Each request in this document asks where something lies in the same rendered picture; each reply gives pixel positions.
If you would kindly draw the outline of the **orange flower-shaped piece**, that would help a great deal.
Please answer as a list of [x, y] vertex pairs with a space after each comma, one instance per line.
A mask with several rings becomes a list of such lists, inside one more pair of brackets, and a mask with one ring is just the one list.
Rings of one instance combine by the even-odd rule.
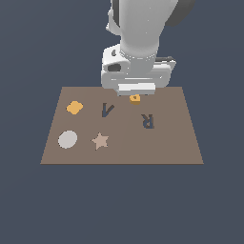
[[66, 110], [71, 114], [78, 114], [83, 109], [83, 104], [78, 101], [71, 101]]

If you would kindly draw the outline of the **light grey round piece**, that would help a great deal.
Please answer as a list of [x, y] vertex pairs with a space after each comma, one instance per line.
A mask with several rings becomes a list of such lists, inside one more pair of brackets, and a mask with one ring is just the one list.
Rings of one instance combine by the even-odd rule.
[[75, 145], [77, 134], [74, 131], [64, 131], [58, 137], [58, 144], [62, 149], [69, 149]]

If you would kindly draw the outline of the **brown slot board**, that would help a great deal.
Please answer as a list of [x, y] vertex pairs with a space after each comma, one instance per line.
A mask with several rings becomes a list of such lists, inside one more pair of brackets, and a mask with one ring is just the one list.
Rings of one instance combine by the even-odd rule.
[[[71, 101], [83, 104], [78, 114], [66, 110]], [[64, 131], [77, 134], [69, 149], [58, 144]], [[108, 146], [96, 150], [92, 139], [100, 132], [108, 137]], [[180, 87], [142, 95], [139, 105], [102, 87], [64, 87], [41, 163], [201, 165], [203, 160]]]

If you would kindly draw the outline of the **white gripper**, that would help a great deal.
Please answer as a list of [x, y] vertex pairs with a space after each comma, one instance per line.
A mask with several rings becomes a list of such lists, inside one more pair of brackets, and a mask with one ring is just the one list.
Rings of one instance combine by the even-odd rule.
[[118, 96], [154, 94], [156, 88], [169, 84], [175, 65], [171, 56], [153, 54], [146, 60], [128, 56], [117, 44], [103, 51], [101, 84], [104, 89], [114, 89]]

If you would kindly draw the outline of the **tan star piece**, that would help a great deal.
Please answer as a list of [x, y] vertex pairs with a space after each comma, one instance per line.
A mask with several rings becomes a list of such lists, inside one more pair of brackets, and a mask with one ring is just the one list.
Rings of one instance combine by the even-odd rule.
[[91, 140], [91, 142], [93, 142], [95, 144], [95, 149], [98, 150], [101, 147], [107, 147], [107, 140], [108, 137], [103, 135], [101, 132], [94, 138]]

